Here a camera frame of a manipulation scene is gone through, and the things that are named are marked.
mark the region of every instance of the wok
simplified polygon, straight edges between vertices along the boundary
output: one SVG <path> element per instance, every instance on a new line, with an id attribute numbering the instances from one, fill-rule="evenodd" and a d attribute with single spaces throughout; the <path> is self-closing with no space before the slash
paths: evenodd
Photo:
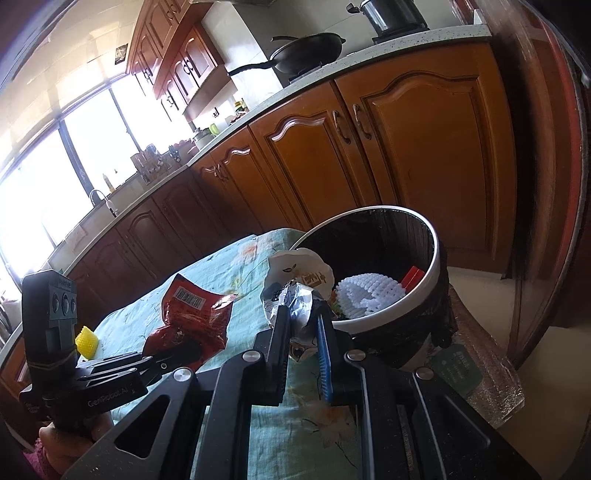
<path id="1" fill-rule="evenodd" d="M 275 67 L 290 77 L 299 76 L 315 67 L 329 64 L 339 58 L 345 39 L 336 33 L 318 33 L 309 37 L 273 37 L 271 41 L 290 40 L 277 50 L 269 61 L 252 63 L 228 72 L 236 75 L 250 69 L 270 69 Z"/>

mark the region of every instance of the metal screw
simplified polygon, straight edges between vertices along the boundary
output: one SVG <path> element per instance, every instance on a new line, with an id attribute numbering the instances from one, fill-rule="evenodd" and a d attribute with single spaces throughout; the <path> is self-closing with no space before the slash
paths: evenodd
<path id="1" fill-rule="evenodd" d="M 259 352 L 257 352 L 256 350 L 249 350 L 248 352 L 244 352 L 242 354 L 242 359 L 245 362 L 248 362 L 250 364 L 253 364 L 254 362 L 258 362 L 260 358 L 261 358 L 261 354 Z"/>
<path id="2" fill-rule="evenodd" d="M 177 382 L 185 382 L 191 378 L 192 373 L 188 368 L 179 368 L 174 371 L 173 377 Z"/>
<path id="3" fill-rule="evenodd" d="M 347 352 L 347 358 L 352 362 L 360 362 L 365 360 L 365 352 L 363 350 L 349 350 Z"/>
<path id="4" fill-rule="evenodd" d="M 414 374 L 420 380 L 433 380 L 433 377 L 435 377 L 435 373 L 429 367 L 419 367 Z"/>

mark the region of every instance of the light blue tablecloth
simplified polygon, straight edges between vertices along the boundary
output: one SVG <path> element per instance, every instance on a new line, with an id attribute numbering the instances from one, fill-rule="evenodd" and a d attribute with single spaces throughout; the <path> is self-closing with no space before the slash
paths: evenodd
<path id="1" fill-rule="evenodd" d="M 250 348 L 255 335 L 268 327 L 259 299 L 268 271 L 267 258 L 289 249 L 301 235 L 282 229 L 249 236 L 179 272 L 214 293 L 238 294 L 226 349 L 206 362 L 202 371 L 219 367 Z M 98 326 L 100 344 L 95 358 L 142 350 L 146 337 L 163 325 L 160 304 L 173 277 L 113 312 Z M 316 356 L 300 364 L 290 360 L 283 403 L 279 407 L 253 407 L 249 479 L 357 478 L 355 465 L 359 465 L 359 459 L 353 418 L 346 407 L 331 408 L 320 400 L 318 377 Z M 115 421 L 138 402 L 114 410 Z"/>

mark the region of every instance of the green label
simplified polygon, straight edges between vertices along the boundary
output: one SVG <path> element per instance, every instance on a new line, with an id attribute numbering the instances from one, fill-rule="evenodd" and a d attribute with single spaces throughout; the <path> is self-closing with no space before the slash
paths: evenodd
<path id="1" fill-rule="evenodd" d="M 482 382 L 482 373 L 459 343 L 437 352 L 427 366 L 464 398 Z"/>

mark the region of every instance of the barcode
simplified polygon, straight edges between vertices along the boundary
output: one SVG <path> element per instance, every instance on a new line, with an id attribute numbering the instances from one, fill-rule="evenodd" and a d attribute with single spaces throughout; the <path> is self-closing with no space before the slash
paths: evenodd
<path id="1" fill-rule="evenodd" d="M 205 305 L 204 298 L 195 295 L 182 287 L 177 288 L 177 291 L 174 293 L 174 298 L 185 302 L 187 305 L 191 305 L 191 307 L 195 307 L 197 310 L 201 310 L 203 305 Z"/>

